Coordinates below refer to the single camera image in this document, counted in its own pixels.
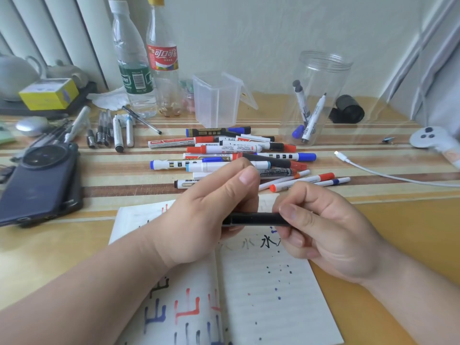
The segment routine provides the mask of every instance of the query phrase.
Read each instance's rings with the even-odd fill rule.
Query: forearm
[[[363,285],[419,345],[456,344],[460,287],[393,247],[382,261],[382,273]]]
[[[113,344],[167,271],[138,229],[0,312],[6,344]]]

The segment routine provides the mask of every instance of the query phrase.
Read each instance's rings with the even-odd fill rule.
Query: phone
[[[0,226],[58,215],[77,156],[74,143],[28,150],[0,198]]]
[[[83,208],[83,187],[81,186],[80,162],[80,158],[78,157],[56,218],[63,217],[64,215],[79,211]],[[48,220],[49,219],[36,219],[27,222],[21,222],[19,226],[23,229],[28,229]]]

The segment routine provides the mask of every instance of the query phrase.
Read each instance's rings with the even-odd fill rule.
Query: pile of markers
[[[259,191],[270,189],[278,192],[289,189],[297,181],[316,183],[320,186],[337,185],[350,181],[349,177],[336,179],[334,173],[304,178],[310,174],[304,162],[316,160],[316,154],[296,153],[295,145],[275,143],[275,137],[259,137],[250,134],[250,127],[189,128],[186,138],[164,139],[148,142],[149,148],[187,146],[183,160],[154,160],[153,170],[185,168],[193,173],[193,179],[175,180],[176,189],[187,189],[208,174],[225,166],[227,162],[245,157],[259,170],[261,180],[270,180],[259,186]]]

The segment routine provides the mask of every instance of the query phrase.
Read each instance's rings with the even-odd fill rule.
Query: green label
[[[152,75],[150,69],[126,69],[120,67],[121,78],[129,94],[144,94],[153,91]]]

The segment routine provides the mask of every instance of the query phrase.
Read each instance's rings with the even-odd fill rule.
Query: yellow box
[[[72,79],[41,79],[24,88],[19,96],[29,110],[61,110],[78,96]]]

